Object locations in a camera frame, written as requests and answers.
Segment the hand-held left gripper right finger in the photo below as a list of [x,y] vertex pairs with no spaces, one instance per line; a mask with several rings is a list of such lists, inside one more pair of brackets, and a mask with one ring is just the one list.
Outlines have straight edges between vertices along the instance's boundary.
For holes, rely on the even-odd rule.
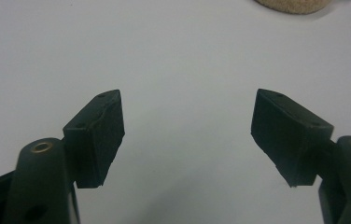
[[331,124],[285,94],[257,90],[251,135],[289,186],[314,184],[319,152],[332,132]]

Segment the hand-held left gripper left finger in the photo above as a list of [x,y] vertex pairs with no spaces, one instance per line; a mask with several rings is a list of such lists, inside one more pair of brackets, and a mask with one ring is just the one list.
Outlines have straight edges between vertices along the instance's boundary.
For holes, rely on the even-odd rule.
[[63,127],[63,134],[73,158],[77,187],[102,186],[125,135],[120,90],[93,97]]

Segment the tan fleece insole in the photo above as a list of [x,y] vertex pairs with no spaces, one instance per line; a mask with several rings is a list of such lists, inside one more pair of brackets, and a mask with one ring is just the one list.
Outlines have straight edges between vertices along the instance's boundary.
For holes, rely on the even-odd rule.
[[287,14],[307,15],[326,7],[332,0],[255,0],[272,10]]

